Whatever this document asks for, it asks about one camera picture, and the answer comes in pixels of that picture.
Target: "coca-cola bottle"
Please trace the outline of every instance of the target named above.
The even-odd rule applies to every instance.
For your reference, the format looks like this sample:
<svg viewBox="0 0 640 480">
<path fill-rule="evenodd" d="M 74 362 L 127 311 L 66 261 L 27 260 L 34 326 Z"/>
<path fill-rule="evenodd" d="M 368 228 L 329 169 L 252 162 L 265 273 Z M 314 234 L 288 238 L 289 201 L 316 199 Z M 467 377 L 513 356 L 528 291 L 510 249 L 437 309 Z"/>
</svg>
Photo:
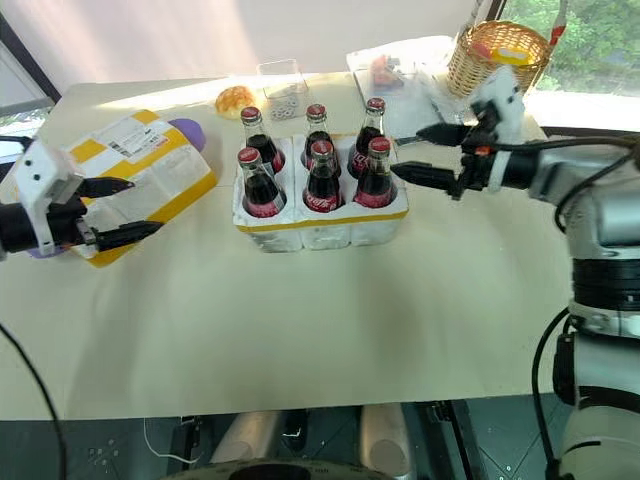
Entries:
<svg viewBox="0 0 640 480">
<path fill-rule="evenodd" d="M 265 168 L 272 175 L 284 167 L 284 153 L 276 148 L 273 140 L 264 129 L 262 114 L 256 107 L 246 107 L 240 113 L 244 133 L 247 137 L 247 147 L 257 148 L 262 157 Z"/>
<path fill-rule="evenodd" d="M 382 208 L 393 201 L 396 186 L 389 170 L 390 151 L 391 142 L 384 137 L 369 142 L 369 157 L 358 179 L 354 202 L 369 208 Z"/>
<path fill-rule="evenodd" d="M 311 145 L 311 157 L 311 171 L 302 199 L 311 210 L 327 213 L 342 205 L 333 145 L 327 140 L 314 142 Z"/>
<path fill-rule="evenodd" d="M 307 121 L 309 122 L 309 131 L 307 133 L 307 140 L 304 145 L 304 152 L 301 155 L 300 160 L 302 164 L 307 168 L 307 170 L 311 169 L 311 145 L 318 140 L 326 140 L 330 142 L 332 146 L 333 140 L 331 140 L 331 136 L 329 135 L 329 130 L 327 129 L 327 109 L 324 105 L 320 105 L 319 103 L 314 103 L 313 105 L 309 105 L 307 107 Z M 338 176 L 340 176 L 340 162 L 338 161 L 337 155 L 334 154 L 336 159 L 336 171 L 338 172 Z"/>
<path fill-rule="evenodd" d="M 367 114 L 364 117 L 362 128 L 358 134 L 355 145 L 349 151 L 349 163 L 347 169 L 353 178 L 360 177 L 360 173 L 367 164 L 369 154 L 369 142 L 376 137 L 384 136 L 382 127 L 382 115 L 384 115 L 384 100 L 381 98 L 370 98 L 367 100 Z"/>
<path fill-rule="evenodd" d="M 260 159 L 260 152 L 246 147 L 238 152 L 238 163 L 244 177 L 242 205 L 250 215 L 258 218 L 273 217 L 282 211 L 287 197 L 273 175 L 268 173 Z"/>
</svg>

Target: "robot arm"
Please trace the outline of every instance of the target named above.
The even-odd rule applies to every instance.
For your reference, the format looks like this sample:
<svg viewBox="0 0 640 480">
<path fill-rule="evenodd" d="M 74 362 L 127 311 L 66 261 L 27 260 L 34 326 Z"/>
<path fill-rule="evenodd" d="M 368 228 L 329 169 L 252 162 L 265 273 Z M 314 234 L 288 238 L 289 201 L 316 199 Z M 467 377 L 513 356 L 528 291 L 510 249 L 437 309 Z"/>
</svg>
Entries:
<svg viewBox="0 0 640 480">
<path fill-rule="evenodd" d="M 562 460 L 548 458 L 547 478 L 640 478 L 640 140 L 521 144 L 524 107 L 508 67 L 475 92 L 471 106 L 475 127 L 440 124 L 418 132 L 462 147 L 458 176 L 419 162 L 391 169 L 456 200 L 468 188 L 510 187 L 556 206 L 573 258 L 568 314 L 575 331 L 558 339 L 554 390 L 576 410 Z"/>
<path fill-rule="evenodd" d="M 13 179 L 19 203 L 0 204 L 0 260 L 7 252 L 37 248 L 41 255 L 57 246 L 94 245 L 99 251 L 137 242 L 162 223 L 140 221 L 99 232 L 89 227 L 80 199 L 116 194 L 134 187 L 120 178 L 83 178 L 63 151 L 34 141 L 15 165 Z"/>
</svg>

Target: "floor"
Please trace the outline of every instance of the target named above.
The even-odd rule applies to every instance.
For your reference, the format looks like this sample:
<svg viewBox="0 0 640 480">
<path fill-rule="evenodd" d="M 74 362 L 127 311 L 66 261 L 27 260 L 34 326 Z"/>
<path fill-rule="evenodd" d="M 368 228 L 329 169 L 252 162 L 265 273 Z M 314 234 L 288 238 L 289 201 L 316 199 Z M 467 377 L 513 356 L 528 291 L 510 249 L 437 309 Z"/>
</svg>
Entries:
<svg viewBox="0 0 640 480">
<path fill-rule="evenodd" d="M 533 415 L 531 397 L 501 397 L 468 401 L 471 421 L 491 480 L 529 480 L 543 476 L 544 458 Z M 554 396 L 543 398 L 554 445 L 558 446 L 569 407 Z M 426 451 L 425 438 L 415 405 L 404 406 L 410 435 L 415 441 L 420 480 L 435 479 Z M 312 410 L 305 448 L 298 453 L 281 442 L 277 456 L 304 456 L 340 462 L 357 462 L 357 407 Z M 232 422 L 233 415 L 206 417 L 201 442 L 193 457 L 199 464 L 210 458 L 214 445 Z M 158 452 L 170 450 L 178 418 L 147 420 L 151 445 Z M 167 459 L 154 456 L 143 437 L 141 419 L 73 421 L 65 423 L 69 444 L 71 480 L 155 480 L 166 474 Z M 445 432 L 450 451 L 455 452 L 453 432 Z M 0 471 L 3 480 L 56 477 L 57 449 L 47 422 L 0 422 Z M 452 459 L 456 479 L 464 472 L 458 458 Z"/>
</svg>

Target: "cable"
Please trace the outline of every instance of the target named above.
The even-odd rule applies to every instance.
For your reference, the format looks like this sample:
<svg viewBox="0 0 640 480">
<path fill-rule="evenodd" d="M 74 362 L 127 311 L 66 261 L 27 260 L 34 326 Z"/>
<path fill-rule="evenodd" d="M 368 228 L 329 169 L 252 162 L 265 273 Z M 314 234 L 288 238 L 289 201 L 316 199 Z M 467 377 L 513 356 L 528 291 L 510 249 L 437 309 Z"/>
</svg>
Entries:
<svg viewBox="0 0 640 480">
<path fill-rule="evenodd" d="M 593 174 L 590 177 L 586 178 L 582 182 L 574 185 L 565 194 L 565 196 L 562 197 L 562 200 L 560 200 L 558 202 L 558 206 L 556 207 L 556 210 L 555 210 L 555 212 L 553 214 L 553 221 L 556 224 L 556 227 L 558 227 L 560 229 L 560 231 L 563 232 L 563 233 L 567 230 L 566 226 L 562 224 L 562 212 L 563 212 L 564 208 L 567 206 L 567 204 L 575 196 L 577 196 L 582 190 L 590 187 L 594 182 L 596 182 L 597 180 L 601 179 L 605 175 L 607 175 L 607 174 L 613 172 L 614 170 L 620 168 L 622 165 L 627 163 L 632 158 L 633 158 L 632 154 L 625 155 L 624 157 L 621 157 L 620 159 L 618 159 L 615 162 L 613 162 L 611 165 L 606 166 L 605 168 L 603 168 L 602 170 L 599 170 L 598 172 L 596 172 L 595 174 Z"/>
<path fill-rule="evenodd" d="M 505 152 L 539 152 L 540 150 L 549 150 L 552 148 L 564 148 L 564 147 L 576 147 L 580 145 L 614 145 L 616 147 L 623 147 L 631 149 L 637 145 L 638 140 L 636 138 L 628 137 L 581 137 L 581 138 L 567 138 L 564 140 L 549 140 L 539 142 L 529 142 L 518 145 L 510 145 L 505 143 L 468 143 L 463 146 L 487 146 L 493 150 L 503 150 Z"/>
<path fill-rule="evenodd" d="M 174 455 L 173 453 L 158 453 L 149 443 L 149 437 L 147 437 L 147 419 L 146 418 L 142 419 L 142 432 L 144 433 L 144 441 L 147 444 L 147 447 L 149 448 L 149 450 L 151 450 L 151 453 L 153 453 L 156 457 L 173 458 L 174 460 L 178 460 L 179 462 L 186 463 L 188 465 L 193 465 L 198 460 L 200 460 L 200 457 L 202 457 L 202 454 L 200 454 L 198 458 L 194 460 L 187 460 L 186 458 L 179 457 L 178 455 Z"/>
<path fill-rule="evenodd" d="M 540 439 L 542 441 L 542 448 L 544 449 L 545 457 L 547 457 L 547 464 L 551 464 L 555 461 L 553 456 L 553 447 L 551 446 L 551 439 L 549 438 L 549 429 L 547 428 L 547 422 L 544 419 L 544 412 L 542 411 L 542 401 L 540 399 L 540 388 L 538 386 L 538 371 L 540 370 L 540 359 L 542 358 L 542 352 L 544 346 L 549 340 L 551 333 L 560 324 L 560 322 L 569 315 L 569 309 L 564 308 L 558 313 L 551 323 L 547 326 L 546 330 L 540 337 L 536 353 L 533 356 L 533 365 L 531 366 L 531 390 L 533 392 L 533 408 L 536 412 L 536 420 L 538 421 L 538 429 L 540 430 Z"/>
<path fill-rule="evenodd" d="M 67 443 L 65 442 L 64 435 L 62 434 L 62 425 L 60 424 L 58 414 L 56 413 L 56 408 L 54 407 L 53 401 L 51 400 L 51 395 L 49 395 L 49 391 L 42 381 L 42 378 L 40 378 L 40 374 L 36 370 L 36 367 L 33 366 L 33 363 L 31 363 L 31 360 L 27 356 L 27 353 L 24 351 L 18 340 L 16 340 L 16 338 L 11 334 L 11 332 L 9 332 L 9 330 L 5 328 L 4 325 L 2 325 L 2 323 L 0 323 L 0 331 L 20 354 L 20 357 L 22 357 L 22 361 L 31 372 L 31 375 L 33 375 L 33 378 L 35 379 L 36 383 L 38 384 L 38 388 L 40 389 L 40 393 L 44 397 L 44 401 L 47 404 L 49 414 L 51 415 L 51 419 L 53 421 L 53 429 L 55 430 L 56 437 L 58 439 L 58 455 L 60 458 L 58 478 L 60 480 L 65 480 L 67 478 Z"/>
</svg>

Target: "wicker basket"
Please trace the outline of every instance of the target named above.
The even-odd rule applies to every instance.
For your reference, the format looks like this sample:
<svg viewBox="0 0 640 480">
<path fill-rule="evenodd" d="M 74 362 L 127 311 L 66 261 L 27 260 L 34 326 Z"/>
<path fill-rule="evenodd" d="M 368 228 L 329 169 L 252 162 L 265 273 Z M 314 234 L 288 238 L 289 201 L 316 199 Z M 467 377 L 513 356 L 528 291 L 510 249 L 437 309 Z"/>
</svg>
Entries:
<svg viewBox="0 0 640 480">
<path fill-rule="evenodd" d="M 531 64 L 513 66 L 513 71 L 523 92 L 529 90 L 538 80 L 551 56 L 549 42 L 530 28 L 505 21 L 480 23 L 458 36 L 456 49 L 449 63 L 447 77 L 449 90 L 459 97 L 469 95 L 474 88 L 501 66 L 501 64 L 492 62 L 476 53 L 471 48 L 476 43 L 483 45 L 489 51 L 494 48 L 507 47 L 523 49 L 531 54 Z"/>
</svg>

